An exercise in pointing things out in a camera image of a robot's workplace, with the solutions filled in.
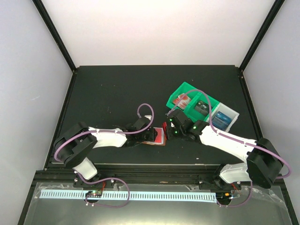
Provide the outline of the red credit card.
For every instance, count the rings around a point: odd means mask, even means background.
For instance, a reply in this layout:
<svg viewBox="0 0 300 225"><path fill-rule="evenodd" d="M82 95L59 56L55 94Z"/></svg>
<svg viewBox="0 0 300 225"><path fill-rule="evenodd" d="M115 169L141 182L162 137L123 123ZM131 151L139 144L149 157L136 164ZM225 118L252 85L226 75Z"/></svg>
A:
<svg viewBox="0 0 300 225"><path fill-rule="evenodd" d="M157 132L157 136L155 138L154 143L158 144L158 145L162 145L165 141L165 134L164 134L164 130L161 127L156 127L155 131Z"/></svg>

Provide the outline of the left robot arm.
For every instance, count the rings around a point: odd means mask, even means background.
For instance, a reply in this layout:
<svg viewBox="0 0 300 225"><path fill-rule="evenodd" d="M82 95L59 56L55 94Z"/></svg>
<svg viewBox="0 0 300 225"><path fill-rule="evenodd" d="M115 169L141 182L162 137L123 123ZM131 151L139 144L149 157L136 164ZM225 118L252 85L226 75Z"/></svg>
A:
<svg viewBox="0 0 300 225"><path fill-rule="evenodd" d="M96 187L101 176L88 158L92 149L133 147L144 142L154 142L157 135L157 130L151 127L151 120L147 117L140 117L133 124L115 129L87 127L80 122L55 141L54 159L78 172L90 187Z"/></svg>

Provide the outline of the brown leather card holder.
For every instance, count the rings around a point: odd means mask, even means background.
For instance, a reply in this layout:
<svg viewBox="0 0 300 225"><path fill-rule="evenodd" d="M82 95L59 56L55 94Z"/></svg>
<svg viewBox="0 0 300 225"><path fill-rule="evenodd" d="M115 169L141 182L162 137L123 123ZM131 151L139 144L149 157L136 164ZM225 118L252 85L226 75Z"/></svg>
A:
<svg viewBox="0 0 300 225"><path fill-rule="evenodd" d="M166 137L165 137L165 132L164 132L163 128L155 127L155 131L157 132L157 136L156 136L155 140L152 142L142 142L142 144L165 146Z"/></svg>

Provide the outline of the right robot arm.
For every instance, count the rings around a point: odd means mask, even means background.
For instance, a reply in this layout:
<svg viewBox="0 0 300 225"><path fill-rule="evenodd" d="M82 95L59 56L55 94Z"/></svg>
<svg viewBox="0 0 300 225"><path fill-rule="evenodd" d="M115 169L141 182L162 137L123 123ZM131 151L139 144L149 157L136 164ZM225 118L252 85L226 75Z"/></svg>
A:
<svg viewBox="0 0 300 225"><path fill-rule="evenodd" d="M270 188L284 165L268 139L256 141L219 131L205 121L193 122L180 109L167 114L165 134L168 140L182 138L211 146L242 161L238 164L226 163L218 168L213 183L219 189L239 181L251 181L262 188Z"/></svg>

